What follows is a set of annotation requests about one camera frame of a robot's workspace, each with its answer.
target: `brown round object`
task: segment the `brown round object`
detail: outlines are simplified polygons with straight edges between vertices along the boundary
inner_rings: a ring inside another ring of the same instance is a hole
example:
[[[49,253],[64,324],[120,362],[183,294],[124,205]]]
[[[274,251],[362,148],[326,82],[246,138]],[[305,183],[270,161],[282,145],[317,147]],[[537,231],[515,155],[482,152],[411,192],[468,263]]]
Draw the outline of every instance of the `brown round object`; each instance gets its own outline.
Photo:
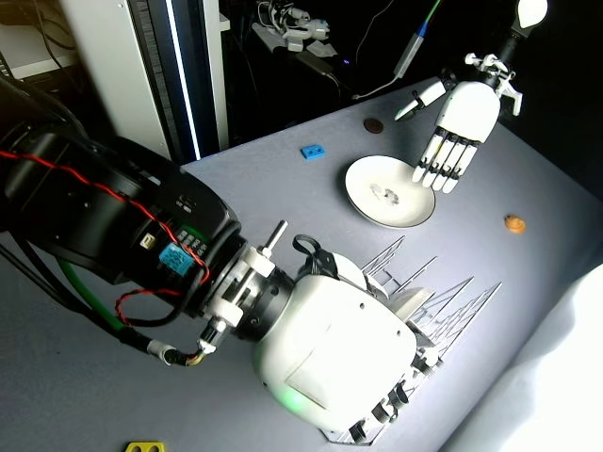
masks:
[[[380,134],[383,131],[383,123],[374,118],[366,118],[364,125],[371,134]]]
[[[505,217],[505,226],[514,234],[523,234],[526,231],[526,221],[517,215]]]

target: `white light strip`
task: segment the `white light strip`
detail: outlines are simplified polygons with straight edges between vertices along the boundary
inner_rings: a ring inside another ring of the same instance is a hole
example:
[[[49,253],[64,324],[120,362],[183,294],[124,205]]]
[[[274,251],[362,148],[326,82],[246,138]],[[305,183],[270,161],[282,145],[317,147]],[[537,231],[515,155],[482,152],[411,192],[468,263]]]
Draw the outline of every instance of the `white light strip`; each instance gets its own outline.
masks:
[[[171,0],[166,0],[166,6],[168,7],[168,19],[170,20],[171,40],[173,41],[173,48],[176,51],[176,64],[178,65],[178,74],[180,75],[180,85],[182,86],[182,93],[185,96],[185,107],[187,108],[190,136],[192,137],[192,145],[195,148],[195,156],[197,157],[197,160],[200,160],[201,153],[199,152],[199,143],[197,142],[195,121],[192,119],[192,109],[190,108],[190,100],[188,98],[187,78],[185,77],[184,64],[182,64],[180,41],[178,40],[178,30],[176,29],[176,20],[173,16],[173,5],[171,4]]]

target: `blue object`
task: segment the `blue object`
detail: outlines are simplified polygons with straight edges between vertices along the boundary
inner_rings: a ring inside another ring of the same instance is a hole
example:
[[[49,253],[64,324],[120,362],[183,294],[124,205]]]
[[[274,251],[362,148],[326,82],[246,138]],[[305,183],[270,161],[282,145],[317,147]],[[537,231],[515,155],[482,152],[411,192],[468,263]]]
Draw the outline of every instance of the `blue object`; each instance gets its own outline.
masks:
[[[159,260],[180,276],[185,276],[194,262],[194,259],[190,257],[186,251],[173,243],[170,243],[163,251],[161,251]]]
[[[314,160],[315,158],[324,157],[327,152],[319,144],[313,144],[312,146],[301,148],[301,153],[306,160]]]

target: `yellow block with holes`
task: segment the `yellow block with holes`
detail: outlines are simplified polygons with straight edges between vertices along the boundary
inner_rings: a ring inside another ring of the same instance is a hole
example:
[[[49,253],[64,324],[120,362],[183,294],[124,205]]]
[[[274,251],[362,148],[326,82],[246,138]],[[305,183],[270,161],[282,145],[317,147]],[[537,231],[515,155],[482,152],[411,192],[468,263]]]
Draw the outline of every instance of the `yellow block with holes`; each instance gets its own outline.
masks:
[[[163,443],[142,442],[130,443],[125,452],[166,452],[166,450]]]

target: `white fabric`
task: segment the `white fabric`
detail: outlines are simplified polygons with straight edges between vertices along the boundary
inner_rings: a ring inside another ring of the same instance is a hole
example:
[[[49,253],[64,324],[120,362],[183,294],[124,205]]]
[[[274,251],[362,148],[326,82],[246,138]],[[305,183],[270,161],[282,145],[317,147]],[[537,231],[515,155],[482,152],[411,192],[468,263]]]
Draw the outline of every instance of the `white fabric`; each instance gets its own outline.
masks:
[[[572,285],[443,450],[603,450],[602,321],[603,265]]]

